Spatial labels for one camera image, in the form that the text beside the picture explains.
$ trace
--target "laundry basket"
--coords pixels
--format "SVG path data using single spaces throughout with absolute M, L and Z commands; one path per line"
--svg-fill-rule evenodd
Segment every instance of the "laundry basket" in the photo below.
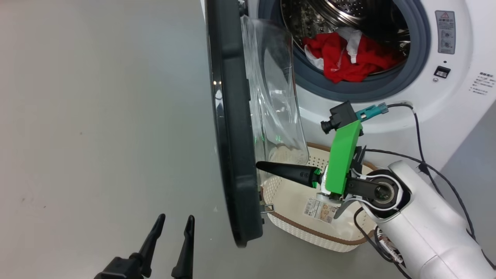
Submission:
M 306 165 L 324 169 L 329 163 L 330 149 L 313 143 L 308 143 L 308 147 L 310 156 Z M 363 173 L 375 169 L 365 163 Z M 317 189 L 272 176 L 263 182 L 262 191 L 265 203 L 274 205 L 274 212 L 268 215 L 270 221 L 302 240 L 337 252 L 349 252 L 366 242 L 353 222 L 353 216 L 360 208 L 359 203 L 351 204 L 338 219 L 333 219 L 333 214 L 327 213 L 336 210 L 337 204 L 317 200 Z M 326 213 L 322 210 L 321 213 L 322 207 L 329 210 Z M 315 213 L 315 208 L 319 208 L 319 212 Z M 369 232 L 369 236 L 373 235 L 375 223 L 364 211 L 358 215 L 357 222 L 364 231 Z

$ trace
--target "paper tag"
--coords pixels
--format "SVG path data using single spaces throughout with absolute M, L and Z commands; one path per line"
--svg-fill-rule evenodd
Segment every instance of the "paper tag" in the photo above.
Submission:
M 305 206 L 305 210 L 303 211 L 303 215 L 307 215 L 330 224 L 336 210 L 336 207 L 314 198 L 309 198 L 307 205 Z

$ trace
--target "washing machine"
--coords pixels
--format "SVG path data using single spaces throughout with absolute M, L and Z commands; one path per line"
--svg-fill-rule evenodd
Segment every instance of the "washing machine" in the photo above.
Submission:
M 356 5 L 367 5 L 367 1 L 360 0 L 320 2 L 334 6 L 345 3 L 341 4 L 341 12 L 347 3 L 351 7 L 347 10 L 350 16 L 356 12 L 353 11 Z M 284 10 L 290 3 L 248 0 L 247 10 L 250 17 L 270 19 L 291 30 Z M 426 161 L 442 168 L 496 98 L 496 54 L 492 51 L 495 40 L 489 35 L 490 26 L 496 24 L 492 12 L 496 2 L 393 0 L 393 3 L 408 26 L 408 58 L 363 82 L 334 84 L 312 66 L 295 42 L 294 71 L 305 137 L 308 142 L 330 145 L 333 135 L 324 134 L 320 122 L 328 120 L 329 109 L 343 101 L 350 100 L 356 111 L 382 102 L 407 101 L 414 105 L 420 120 Z M 364 133 L 359 144 L 419 157 L 415 122 L 409 109 L 390 109 L 388 114 L 364 122 Z M 368 159 L 386 166 L 397 158 L 368 154 Z

